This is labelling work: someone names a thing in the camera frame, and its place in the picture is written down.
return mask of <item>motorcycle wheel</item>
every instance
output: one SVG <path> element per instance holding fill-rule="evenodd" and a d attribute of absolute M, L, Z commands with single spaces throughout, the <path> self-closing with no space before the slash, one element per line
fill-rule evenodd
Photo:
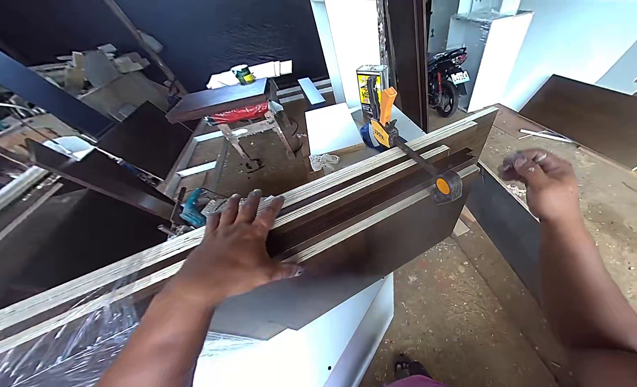
<path fill-rule="evenodd" d="M 448 118 L 459 107 L 459 90 L 450 81 L 444 81 L 442 84 L 443 95 L 440 96 L 440 103 L 435 108 L 440 116 Z"/>

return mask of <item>foot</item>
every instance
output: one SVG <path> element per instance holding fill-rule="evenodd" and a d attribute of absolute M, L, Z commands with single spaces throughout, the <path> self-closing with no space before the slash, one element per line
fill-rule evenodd
<path fill-rule="evenodd" d="M 395 359 L 395 378 L 400 380 L 415 374 L 424 375 L 432 379 L 421 363 L 413 362 L 407 355 L 400 353 L 400 356 Z"/>
<path fill-rule="evenodd" d="M 395 359 L 395 379 L 409 377 L 409 364 L 411 364 L 411 360 L 403 353 Z"/>

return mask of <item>can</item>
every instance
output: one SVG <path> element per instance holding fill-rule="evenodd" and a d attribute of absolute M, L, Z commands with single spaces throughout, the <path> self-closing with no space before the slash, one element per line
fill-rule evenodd
<path fill-rule="evenodd" d="M 237 80 L 242 85 L 246 85 L 246 84 L 254 82 L 254 75 L 252 74 L 251 71 L 249 71 L 249 66 L 247 65 L 238 65 L 238 66 L 231 67 L 230 71 L 232 71 L 232 74 L 234 74 L 235 77 L 237 77 Z"/>
<path fill-rule="evenodd" d="M 378 101 L 380 93 L 389 87 L 388 66 L 386 65 L 363 65 L 357 68 L 357 83 L 359 84 L 359 98 L 362 103 L 362 111 L 365 116 L 373 116 L 371 102 L 368 100 L 368 86 L 366 82 L 369 76 L 375 75 L 375 88 L 378 91 Z"/>

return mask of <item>hand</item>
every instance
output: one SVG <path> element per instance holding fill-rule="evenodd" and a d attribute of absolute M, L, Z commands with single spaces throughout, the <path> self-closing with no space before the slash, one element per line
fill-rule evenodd
<path fill-rule="evenodd" d="M 503 180 L 526 184 L 531 213 L 541 222 L 581 220 L 578 182 L 571 164 L 544 149 L 517 151 L 500 167 Z"/>
<path fill-rule="evenodd" d="M 221 213 L 210 215 L 202 243 L 192 251 L 169 286 L 201 304 L 216 305 L 257 286 L 299 276 L 298 264 L 271 260 L 266 237 L 283 206 L 273 198 L 257 215 L 261 190 L 255 189 L 239 208 L 240 196 L 228 199 Z"/>

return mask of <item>motorcycle license plate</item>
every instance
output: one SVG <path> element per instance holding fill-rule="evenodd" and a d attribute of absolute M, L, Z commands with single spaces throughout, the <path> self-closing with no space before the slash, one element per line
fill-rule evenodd
<path fill-rule="evenodd" d="M 456 74 L 451 75 L 450 77 L 452 78 L 452 83 L 455 85 L 470 81 L 469 73 L 466 71 L 458 72 Z"/>

